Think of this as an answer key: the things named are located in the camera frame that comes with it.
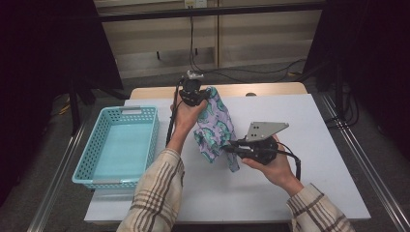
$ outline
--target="plaid sleeve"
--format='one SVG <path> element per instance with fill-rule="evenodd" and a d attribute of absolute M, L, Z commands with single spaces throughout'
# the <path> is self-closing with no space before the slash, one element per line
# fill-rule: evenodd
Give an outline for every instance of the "plaid sleeve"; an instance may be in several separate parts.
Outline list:
<path fill-rule="evenodd" d="M 287 201 L 293 231 L 355 231 L 329 198 L 310 184 Z"/>
<path fill-rule="evenodd" d="M 178 215 L 184 165 L 173 150 L 163 150 L 139 180 L 127 217 L 117 231 L 171 231 Z"/>

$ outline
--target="person's right hand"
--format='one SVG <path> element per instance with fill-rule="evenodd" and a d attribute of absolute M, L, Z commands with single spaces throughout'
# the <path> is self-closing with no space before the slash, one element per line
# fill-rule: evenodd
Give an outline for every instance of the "person's right hand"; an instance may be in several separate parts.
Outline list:
<path fill-rule="evenodd" d="M 278 145 L 278 149 L 284 151 L 281 144 Z M 242 163 L 261 171 L 271 183 L 286 190 L 290 196 L 295 195 L 304 187 L 292 173 L 286 155 L 277 153 L 277 157 L 267 165 L 253 159 L 242 159 Z"/>

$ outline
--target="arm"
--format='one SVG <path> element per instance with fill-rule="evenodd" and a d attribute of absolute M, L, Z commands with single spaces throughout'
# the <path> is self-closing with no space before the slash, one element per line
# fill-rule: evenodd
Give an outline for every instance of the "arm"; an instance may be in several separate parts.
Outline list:
<path fill-rule="evenodd" d="M 293 175 L 287 156 L 277 157 L 267 165 L 252 159 L 242 159 L 244 164 L 260 170 L 274 185 L 283 188 L 291 197 L 287 205 L 292 213 L 293 231 L 355 231 L 349 220 L 329 198 L 314 185 L 304 187 Z"/>
<path fill-rule="evenodd" d="M 171 231 L 181 204 L 184 177 L 181 152 L 205 106 L 205 101 L 197 107 L 179 104 L 174 133 L 166 149 L 139 180 L 130 210 L 117 231 Z"/>

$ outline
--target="hand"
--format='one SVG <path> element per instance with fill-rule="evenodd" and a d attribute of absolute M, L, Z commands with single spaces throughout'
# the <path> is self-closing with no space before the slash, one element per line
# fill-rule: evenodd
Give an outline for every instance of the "hand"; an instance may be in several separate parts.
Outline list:
<path fill-rule="evenodd" d="M 207 101 L 202 101 L 199 106 L 188 106 L 186 105 L 181 96 L 178 94 L 176 101 L 177 105 L 177 115 L 175 115 L 175 129 L 172 133 L 169 143 L 166 145 L 166 148 L 176 151 L 178 154 L 182 153 L 182 148 L 184 147 L 185 139 L 187 138 L 188 133 L 195 125 L 198 120 L 198 116 L 201 111 L 207 106 Z"/>
<path fill-rule="evenodd" d="M 278 145 L 278 149 L 284 151 L 281 144 Z M 286 155 L 277 153 L 277 157 L 267 165 L 253 159 L 242 159 L 242 163 L 261 171 L 271 183 L 286 190 L 290 196 L 295 195 L 304 187 L 292 173 Z"/>
<path fill-rule="evenodd" d="M 198 120 L 199 114 L 207 106 L 208 102 L 204 100 L 198 106 L 189 106 L 182 101 L 179 94 L 176 102 L 177 115 L 175 116 L 175 132 L 183 131 L 188 133 L 195 125 L 196 121 Z"/>

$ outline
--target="dark background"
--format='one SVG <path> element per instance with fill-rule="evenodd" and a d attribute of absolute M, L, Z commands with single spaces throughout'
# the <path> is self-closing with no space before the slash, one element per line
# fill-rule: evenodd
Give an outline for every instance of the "dark background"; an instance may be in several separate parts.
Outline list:
<path fill-rule="evenodd" d="M 102 25 L 72 22 L 73 15 L 96 16 L 93 1 L 0 2 L 0 203 L 30 162 L 53 99 L 72 80 L 82 96 L 92 88 L 85 79 L 122 88 Z"/>
<path fill-rule="evenodd" d="M 304 72 L 332 61 L 315 74 L 317 88 L 328 90 L 339 63 L 354 96 L 372 114 L 381 132 L 410 159 L 410 3 L 363 0 L 339 4 L 342 2 L 348 3 L 328 1 Z"/>

